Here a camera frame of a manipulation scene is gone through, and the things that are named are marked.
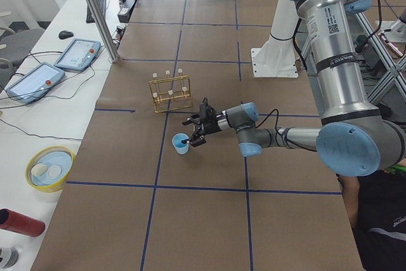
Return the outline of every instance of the keyboard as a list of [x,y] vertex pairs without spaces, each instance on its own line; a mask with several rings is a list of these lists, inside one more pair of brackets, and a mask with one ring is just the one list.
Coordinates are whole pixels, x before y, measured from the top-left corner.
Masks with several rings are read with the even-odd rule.
[[[101,9],[101,12],[103,13],[103,16],[106,16],[106,0],[97,0],[97,2],[99,3],[99,7]],[[90,12],[90,8],[88,6],[88,11],[86,14],[86,23],[92,23],[95,22],[95,19],[93,18],[91,12]]]

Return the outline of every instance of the yellow container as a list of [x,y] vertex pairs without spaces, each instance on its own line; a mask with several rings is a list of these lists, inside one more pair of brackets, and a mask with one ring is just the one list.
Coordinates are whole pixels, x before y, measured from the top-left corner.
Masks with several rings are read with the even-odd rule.
[[[41,158],[43,158],[44,156],[46,156],[47,154],[50,154],[52,152],[65,152],[70,156],[70,159],[72,160],[72,164],[68,170],[68,172],[61,178],[59,179],[57,182],[51,184],[51,185],[45,185],[45,186],[38,186],[36,184],[34,184],[34,182],[32,181],[32,174],[31,174],[31,169],[37,164],[38,160],[40,160]],[[38,154],[36,154],[28,163],[27,168],[25,170],[25,179],[27,181],[27,183],[29,185],[31,185],[32,187],[40,190],[41,192],[45,192],[45,193],[52,193],[52,192],[57,192],[61,189],[63,189],[63,186],[65,185],[65,182],[68,178],[68,175],[70,173],[70,169],[72,168],[72,165],[75,161],[75,154],[73,153],[73,151],[67,149],[66,147],[63,146],[51,146],[48,147],[46,149],[43,149],[42,151],[40,151]]]

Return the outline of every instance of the red can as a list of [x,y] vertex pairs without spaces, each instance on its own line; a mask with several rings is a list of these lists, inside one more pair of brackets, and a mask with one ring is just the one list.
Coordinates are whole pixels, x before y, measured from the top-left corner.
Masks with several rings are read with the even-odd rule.
[[0,209],[0,228],[37,237],[45,230],[45,223],[9,209]]

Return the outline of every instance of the label on robot arm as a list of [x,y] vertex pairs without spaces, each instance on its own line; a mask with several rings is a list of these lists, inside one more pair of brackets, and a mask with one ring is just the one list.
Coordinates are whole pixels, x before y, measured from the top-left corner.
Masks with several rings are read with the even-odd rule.
[[344,23],[336,4],[325,6],[306,21],[311,41],[344,32]]

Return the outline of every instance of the blue cup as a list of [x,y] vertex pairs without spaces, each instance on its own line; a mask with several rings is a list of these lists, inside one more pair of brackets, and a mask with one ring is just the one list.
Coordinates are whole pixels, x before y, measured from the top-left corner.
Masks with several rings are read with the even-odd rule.
[[189,150],[189,143],[183,144],[182,140],[189,139],[189,136],[184,133],[178,133],[172,138],[172,145],[176,152],[180,155],[184,155]]

